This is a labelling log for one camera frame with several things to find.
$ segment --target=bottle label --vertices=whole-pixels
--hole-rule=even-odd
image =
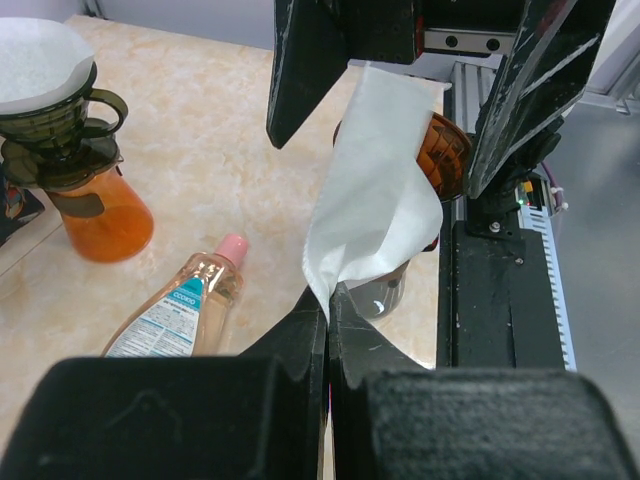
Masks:
[[[191,278],[136,318],[106,357],[190,356],[198,331],[202,280]]]

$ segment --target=purple wire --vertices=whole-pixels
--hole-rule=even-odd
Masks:
[[[549,183],[551,184],[551,186],[554,188],[559,188],[556,177],[553,175],[553,172],[551,171],[551,168],[549,168],[549,165],[547,165],[547,163],[544,160],[540,162],[540,165],[542,165],[542,169],[544,170],[544,173],[547,174],[547,177],[549,178]],[[556,193],[553,194],[553,198],[556,201],[556,212],[559,212],[560,210],[562,210],[562,204],[564,203],[564,195],[562,194],[562,192],[556,191]]]

